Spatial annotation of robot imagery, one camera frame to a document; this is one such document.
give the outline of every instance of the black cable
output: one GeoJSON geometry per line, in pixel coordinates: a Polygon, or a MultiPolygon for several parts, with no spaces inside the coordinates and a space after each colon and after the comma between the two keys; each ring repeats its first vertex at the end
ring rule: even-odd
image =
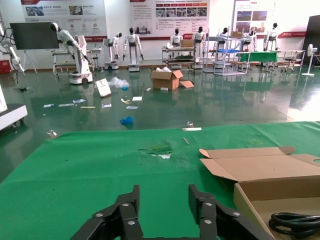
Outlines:
{"type": "Polygon", "coordinates": [[[296,238],[310,237],[320,231],[320,215],[301,215],[289,212],[274,213],[269,220],[270,228],[280,234],[294,236],[296,238]]]}

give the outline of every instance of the plastic bag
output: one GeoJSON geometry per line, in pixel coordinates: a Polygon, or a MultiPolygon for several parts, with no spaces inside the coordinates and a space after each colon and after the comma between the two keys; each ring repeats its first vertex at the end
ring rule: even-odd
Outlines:
{"type": "Polygon", "coordinates": [[[126,80],[121,80],[116,76],[112,78],[111,81],[108,81],[108,84],[110,87],[115,86],[116,88],[119,88],[119,89],[130,86],[130,84],[126,80]]]}

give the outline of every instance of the green floor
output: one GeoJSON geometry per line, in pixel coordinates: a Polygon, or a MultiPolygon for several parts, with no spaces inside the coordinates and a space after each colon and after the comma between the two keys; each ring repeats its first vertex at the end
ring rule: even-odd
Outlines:
{"type": "Polygon", "coordinates": [[[67,76],[56,79],[52,72],[27,72],[26,77],[19,76],[19,85],[11,76],[1,76],[7,103],[25,103],[28,116],[24,125],[0,131],[0,182],[49,138],[50,130],[62,135],[76,131],[180,129],[188,121],[194,122],[195,127],[209,127],[320,120],[320,74],[316,72],[314,78],[306,81],[298,71],[284,74],[278,70],[271,74],[254,67],[247,76],[219,77],[203,75],[199,70],[195,76],[185,76],[194,82],[194,88],[167,93],[146,92],[152,86],[148,68],[138,73],[128,73],[126,69],[106,71],[94,78],[110,81],[112,76],[117,76],[130,83],[127,91],[112,88],[112,95],[107,98],[99,96],[94,84],[70,85],[67,76]],[[28,92],[18,92],[18,86],[29,87],[28,92]],[[142,96],[142,102],[134,104],[138,109],[128,110],[121,98],[133,96],[142,96]],[[77,99],[86,102],[57,107],[77,99]],[[101,108],[109,103],[111,108],[101,108]],[[56,107],[43,108],[45,104],[56,104],[56,107]],[[80,105],[96,108],[80,108],[80,105]],[[120,119],[128,116],[134,118],[134,124],[121,125],[120,119]]]}

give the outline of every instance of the open cardboard box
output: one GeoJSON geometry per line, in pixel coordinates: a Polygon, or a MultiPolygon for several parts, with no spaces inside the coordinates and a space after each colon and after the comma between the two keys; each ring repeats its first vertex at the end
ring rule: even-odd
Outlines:
{"type": "MultiPolygon", "coordinates": [[[[234,204],[274,239],[295,238],[271,230],[271,214],[320,215],[319,157],[288,155],[295,151],[293,146],[199,151],[213,175],[237,182],[234,204]]],[[[320,239],[320,233],[305,239],[320,239]]]]}
{"type": "Polygon", "coordinates": [[[169,90],[175,90],[179,87],[179,79],[184,75],[181,71],[152,71],[151,79],[154,89],[168,88],[169,90]]]}

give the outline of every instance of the screen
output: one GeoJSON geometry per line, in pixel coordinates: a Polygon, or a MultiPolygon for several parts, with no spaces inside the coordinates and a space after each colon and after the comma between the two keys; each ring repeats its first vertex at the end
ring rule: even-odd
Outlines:
{"type": "Polygon", "coordinates": [[[50,22],[10,23],[17,50],[58,49],[57,33],[50,22]]]}

